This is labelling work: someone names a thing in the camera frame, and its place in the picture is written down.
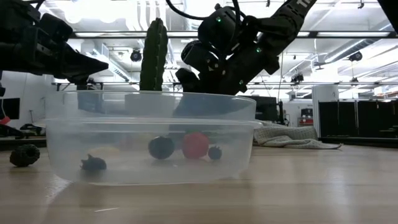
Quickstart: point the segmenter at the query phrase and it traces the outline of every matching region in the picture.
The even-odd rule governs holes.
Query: red object
[[[8,124],[8,122],[10,122],[10,121],[11,121],[11,119],[10,119],[8,116],[6,116],[6,117],[3,118],[2,120],[0,120],[0,124],[6,125],[6,124]]]
[[[199,159],[207,155],[209,139],[203,133],[191,133],[184,136],[182,153],[187,159]]]

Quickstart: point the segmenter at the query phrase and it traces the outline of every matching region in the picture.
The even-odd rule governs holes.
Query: cactus
[[[164,65],[167,55],[166,27],[159,18],[152,21],[145,39],[141,64],[140,90],[162,91]]]

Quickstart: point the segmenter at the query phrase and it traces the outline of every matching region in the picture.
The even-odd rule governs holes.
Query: ceiling
[[[230,0],[172,0],[176,7],[189,14],[207,16],[216,3],[232,6]],[[247,15],[269,17],[283,3],[283,0],[271,0],[269,7],[264,0],[239,0],[241,10]],[[359,0],[318,0],[306,17],[302,30],[322,31],[375,31],[389,24],[387,17],[376,0],[364,0],[364,7],[358,9]],[[66,20],[75,31],[129,31],[146,30],[150,21],[162,17],[168,30],[192,30],[199,25],[198,21],[189,21],[171,11],[163,0],[79,0],[45,2],[40,9]],[[359,62],[338,60],[316,70],[314,62],[336,53],[336,50],[347,49],[361,39],[296,39],[280,55],[281,69],[273,75],[262,72],[254,82],[290,81],[291,76],[303,73],[305,81],[311,82],[348,82],[358,77],[360,82],[373,82],[386,77],[394,81],[398,75],[396,67],[396,39],[383,39],[360,49],[363,59]],[[95,45],[104,44],[109,49],[109,57],[124,71],[133,74],[141,70],[140,62],[132,62],[129,54],[132,49],[141,49],[144,39],[95,39]],[[171,39],[167,68],[183,66],[180,52],[191,39]],[[176,80],[175,69],[165,72],[165,82]],[[355,92],[369,91],[358,88]],[[264,90],[256,90],[262,95]]]

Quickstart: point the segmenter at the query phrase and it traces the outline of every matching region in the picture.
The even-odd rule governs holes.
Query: gray cloth
[[[254,143],[264,147],[288,147],[296,149],[338,149],[341,145],[317,141],[314,127],[291,128],[261,121],[263,128],[254,130]]]

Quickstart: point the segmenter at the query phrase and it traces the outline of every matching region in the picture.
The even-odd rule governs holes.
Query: white wall
[[[301,109],[313,108],[311,101],[308,102],[284,101],[283,103],[284,103],[284,110],[286,110],[286,114],[290,115],[290,127],[298,127],[297,118],[301,117]]]
[[[56,87],[52,86],[53,76],[37,76],[30,73],[3,71],[1,83],[6,88],[4,99],[20,98],[20,113],[18,120],[11,120],[9,126],[19,129],[31,123],[29,110],[32,110],[34,121],[44,118],[45,96]]]

